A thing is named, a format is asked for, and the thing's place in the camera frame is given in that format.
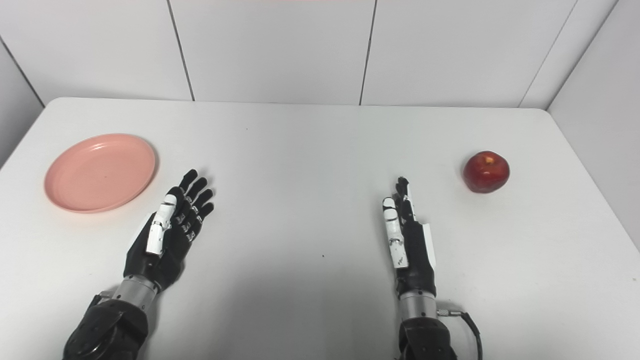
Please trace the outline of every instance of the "robotic hand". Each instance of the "robotic hand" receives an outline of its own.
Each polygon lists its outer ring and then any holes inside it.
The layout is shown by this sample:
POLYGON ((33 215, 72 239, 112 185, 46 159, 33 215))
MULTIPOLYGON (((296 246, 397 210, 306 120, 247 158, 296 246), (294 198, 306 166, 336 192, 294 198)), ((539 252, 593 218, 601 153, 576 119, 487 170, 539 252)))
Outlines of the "robotic hand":
POLYGON ((65 345, 64 360, 137 358, 148 335, 145 310, 178 279, 202 221, 213 211, 207 202, 213 192, 200 193, 207 180, 197 177, 190 170, 151 214, 127 253, 122 283, 116 291, 94 296, 65 345))
POLYGON ((382 202, 389 251, 396 269, 400 325, 400 360, 455 360, 451 337, 438 316, 461 316, 476 335, 478 359, 482 360, 480 333, 468 313, 438 310, 436 305, 436 259, 429 224, 420 224, 407 179, 400 177, 396 194, 382 202))

